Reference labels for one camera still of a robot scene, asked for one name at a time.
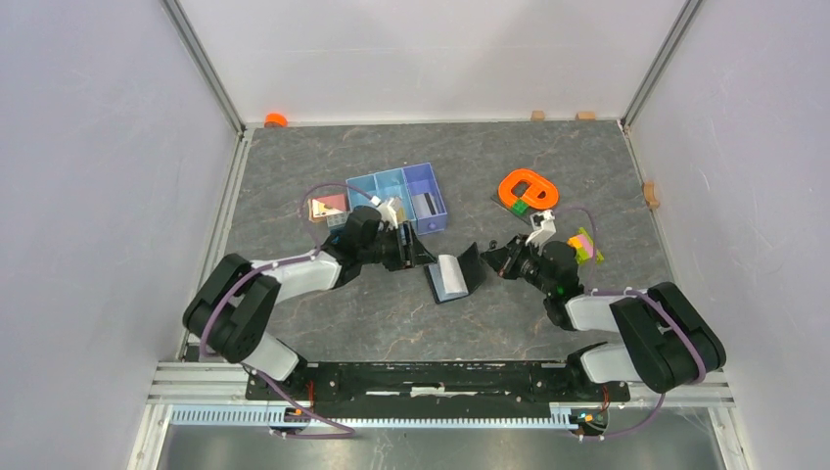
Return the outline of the black card holder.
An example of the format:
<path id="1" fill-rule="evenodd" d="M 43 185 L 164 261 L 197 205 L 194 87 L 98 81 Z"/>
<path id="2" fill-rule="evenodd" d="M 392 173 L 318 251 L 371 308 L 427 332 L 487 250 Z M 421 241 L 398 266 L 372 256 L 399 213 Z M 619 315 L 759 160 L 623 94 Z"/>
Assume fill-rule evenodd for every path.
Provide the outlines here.
<path id="1" fill-rule="evenodd" d="M 458 260 L 459 260 L 461 270 L 463 272 L 464 279 L 466 281 L 466 284 L 467 284 L 467 287 L 468 287 L 468 290 L 469 290 L 469 295 L 466 296 L 466 297 L 469 297 L 476 290 L 478 290 L 483 285 L 484 281 L 486 280 L 486 272 L 485 272 L 484 266 L 482 264 L 482 261 L 480 259 L 480 251 L 479 251 L 478 244 L 477 243 L 472 243 L 470 245 L 470 247 L 466 251 L 464 251 L 461 255 L 454 256 L 454 257 L 457 257 Z M 425 275 L 426 275 L 428 285 L 431 289 L 431 292 L 432 292 L 433 299 L 434 299 L 435 303 L 437 305 L 441 305 L 441 304 L 438 304 L 436 302 L 435 294 L 434 294 L 434 288 L 432 286 L 432 281 L 429 279 L 428 267 L 430 265 L 431 264 L 428 264 L 424 268 Z"/>

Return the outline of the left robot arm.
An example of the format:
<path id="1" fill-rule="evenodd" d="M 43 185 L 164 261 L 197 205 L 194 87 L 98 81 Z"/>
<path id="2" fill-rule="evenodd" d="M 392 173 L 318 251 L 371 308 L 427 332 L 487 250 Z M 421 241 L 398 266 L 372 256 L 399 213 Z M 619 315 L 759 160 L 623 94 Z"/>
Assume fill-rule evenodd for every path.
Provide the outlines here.
<path id="1" fill-rule="evenodd" d="M 183 312 L 184 328 L 200 340 L 200 353 L 215 353 L 270 377 L 284 399 L 307 386 L 302 357 L 266 328 L 274 307 L 301 295 L 343 287 L 366 264 L 395 272 L 436 262 L 409 221 L 391 222 L 375 208 L 360 206 L 320 248 L 292 258 L 220 260 Z"/>

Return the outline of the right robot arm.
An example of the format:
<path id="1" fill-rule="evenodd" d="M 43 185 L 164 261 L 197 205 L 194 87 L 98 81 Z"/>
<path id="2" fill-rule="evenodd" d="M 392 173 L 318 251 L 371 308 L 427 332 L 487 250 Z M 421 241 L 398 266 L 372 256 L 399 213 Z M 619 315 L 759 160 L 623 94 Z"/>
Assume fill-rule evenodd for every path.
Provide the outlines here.
<path id="1" fill-rule="evenodd" d="M 578 276 L 575 247 L 562 241 L 538 247 L 525 235 L 492 245 L 482 259 L 500 278 L 523 280 L 541 292 L 548 318 L 561 329 L 619 336 L 616 344 L 568 356 L 565 384 L 579 400 L 593 398 L 612 382 L 637 382 L 665 394 L 702 382 L 727 361 L 720 338 L 672 282 L 645 290 L 589 289 Z"/>

